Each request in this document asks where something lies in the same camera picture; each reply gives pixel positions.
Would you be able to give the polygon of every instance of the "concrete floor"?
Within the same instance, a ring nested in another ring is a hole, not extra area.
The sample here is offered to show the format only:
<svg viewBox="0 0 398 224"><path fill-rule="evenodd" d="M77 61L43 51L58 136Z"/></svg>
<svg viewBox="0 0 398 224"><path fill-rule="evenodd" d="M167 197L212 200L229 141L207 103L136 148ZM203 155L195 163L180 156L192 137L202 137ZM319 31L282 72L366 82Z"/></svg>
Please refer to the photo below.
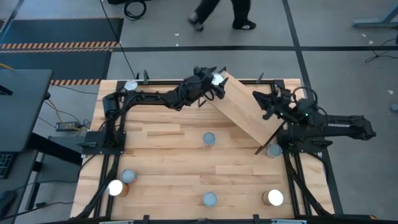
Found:
<svg viewBox="0 0 398 224"><path fill-rule="evenodd" d="M6 7L0 7L0 19L8 18L17 2L2 0L1 4ZM192 31L185 19L198 2L148 2L147 14L141 20L124 21L123 46L293 46L280 0L252 0L250 19L259 26L249 32L231 29L233 13L227 0L221 1L202 33ZM109 16L123 15L123 5L110 6L106 1L104 4ZM396 0L289 0L301 46L373 46L395 38L397 32L394 30L351 28L353 19L381 17L395 4ZM16 19L103 16L98 0L25 0ZM262 72L264 78L302 77L294 51L128 52L126 55L135 72L146 69L151 78L187 77L192 74L195 65L227 66L238 78L257 78ZM391 55L398 56L398 52L391 52ZM320 98L320 106L329 114L363 114L377 132L377 137L370 141L332 139L335 143L329 147L329 152L344 213L372 214L380 219L398 220L395 209L398 202L395 191L398 185L398 152L395 150L398 145L398 114L389 110L391 103L398 103L398 63L390 58L364 63L364 59L371 56L370 51L303 53L312 88ZM131 77L122 53L113 53L108 79ZM72 88L98 91L97 86ZM60 110L74 114L81 122L85 118L91 120L96 99L94 95L56 86L52 86L50 92L52 101ZM40 117L52 124L57 121L55 113L47 105L43 106ZM73 121L66 115L63 118ZM38 120L35 131L43 136L65 135L56 133L41 120ZM51 169L69 165L60 162L58 166L53 166ZM75 184L46 184L40 189L37 201L72 201L75 187ZM71 207L57 205L45 208L19 217L16 223L65 220Z"/></svg>

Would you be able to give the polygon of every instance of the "person's leg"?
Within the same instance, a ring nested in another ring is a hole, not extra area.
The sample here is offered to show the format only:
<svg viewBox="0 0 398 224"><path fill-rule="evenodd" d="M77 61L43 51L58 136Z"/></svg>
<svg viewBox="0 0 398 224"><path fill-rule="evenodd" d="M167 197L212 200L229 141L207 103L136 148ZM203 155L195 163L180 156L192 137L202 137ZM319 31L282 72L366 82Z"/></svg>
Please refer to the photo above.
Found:
<svg viewBox="0 0 398 224"><path fill-rule="evenodd" d="M188 18L189 23L197 30L203 30L203 23L214 11L220 0L202 0L195 12Z"/></svg>
<svg viewBox="0 0 398 224"><path fill-rule="evenodd" d="M250 0L231 0L234 9L235 20L234 29L251 30L256 28L256 24L248 19L251 1Z"/></svg>

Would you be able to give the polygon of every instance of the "wooden table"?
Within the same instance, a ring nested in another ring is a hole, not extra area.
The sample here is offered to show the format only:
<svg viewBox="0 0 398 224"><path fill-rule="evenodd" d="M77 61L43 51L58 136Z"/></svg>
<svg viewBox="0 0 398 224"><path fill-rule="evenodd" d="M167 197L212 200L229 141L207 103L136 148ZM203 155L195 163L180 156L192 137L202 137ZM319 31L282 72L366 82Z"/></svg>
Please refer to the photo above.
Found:
<svg viewBox="0 0 398 224"><path fill-rule="evenodd" d="M101 82L93 130L104 121L102 98L115 91L117 82ZM301 86L299 79L284 82L288 89ZM271 90L269 85L248 87L266 93ZM139 88L162 92L175 85ZM126 150L120 158L118 177L124 169L132 169L138 179L126 197L115 197L112 220L142 220L143 215L150 215L151 220L247 219L253 214L260 218L294 217L283 156L270 159L265 151L255 156L259 143L211 104L199 108L195 103L179 112L163 106L135 106L127 114L125 130ZM211 148L203 145L207 132L216 136ZM97 191L102 161L103 156L98 155L81 171L71 217L79 214ZM322 163L306 154L301 155L301 161L308 188L333 213ZM281 206L262 203L261 194L271 189L283 193ZM207 192L217 195L215 207L203 205L202 196ZM304 214L299 190L297 196ZM104 193L100 215L105 214L107 197Z"/></svg>

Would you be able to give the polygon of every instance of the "black pants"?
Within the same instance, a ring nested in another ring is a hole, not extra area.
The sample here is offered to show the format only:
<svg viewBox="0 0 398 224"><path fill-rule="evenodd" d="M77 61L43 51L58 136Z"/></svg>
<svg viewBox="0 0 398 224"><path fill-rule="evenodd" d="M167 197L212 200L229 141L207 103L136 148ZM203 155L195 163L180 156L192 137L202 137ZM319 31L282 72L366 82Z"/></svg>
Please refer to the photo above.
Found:
<svg viewBox="0 0 398 224"><path fill-rule="evenodd" d="M251 0L231 0L234 8L235 24L243 24L248 20ZM220 0L202 0L195 10L200 24L204 23L214 11Z"/></svg>

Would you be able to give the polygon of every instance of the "wooden plank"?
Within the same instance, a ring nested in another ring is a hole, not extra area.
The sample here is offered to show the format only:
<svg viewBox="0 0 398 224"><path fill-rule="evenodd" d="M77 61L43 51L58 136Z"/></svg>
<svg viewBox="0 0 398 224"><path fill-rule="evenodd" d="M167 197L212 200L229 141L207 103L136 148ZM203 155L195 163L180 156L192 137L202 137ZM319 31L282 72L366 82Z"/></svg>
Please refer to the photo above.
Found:
<svg viewBox="0 0 398 224"><path fill-rule="evenodd" d="M102 98L115 91L116 83L101 82L91 126L94 130L104 121ZM300 86L300 80L285 80L285 85L294 89ZM139 88L165 92L175 86ZM249 85L248 89L270 92L268 85ZM138 180L130 185L126 197L114 198L113 220L140 220L143 215L163 220L252 218L255 213L261 218L294 216L283 157L270 159L264 153L255 156L259 143L210 103L201 108L193 104L179 112L161 106L135 106L127 114L125 130L126 150L120 158L118 177L124 169L132 169L138 173ZM202 137L207 132L216 135L211 148L203 145ZM81 171L72 217L96 191L102 159L96 156ZM330 208L322 164L305 155L302 162L308 188L326 209ZM261 202L261 194L270 189L282 192L282 206L268 207ZM217 194L216 207L202 204L207 192ZM101 215L105 214L107 198L105 192Z"/></svg>
<svg viewBox="0 0 398 224"><path fill-rule="evenodd" d="M225 97L222 100L216 97L209 103L248 133L259 145L264 145L283 121L276 116L264 120L262 116L265 111L261 110L254 99L252 90L227 72L223 75L228 78Z"/></svg>

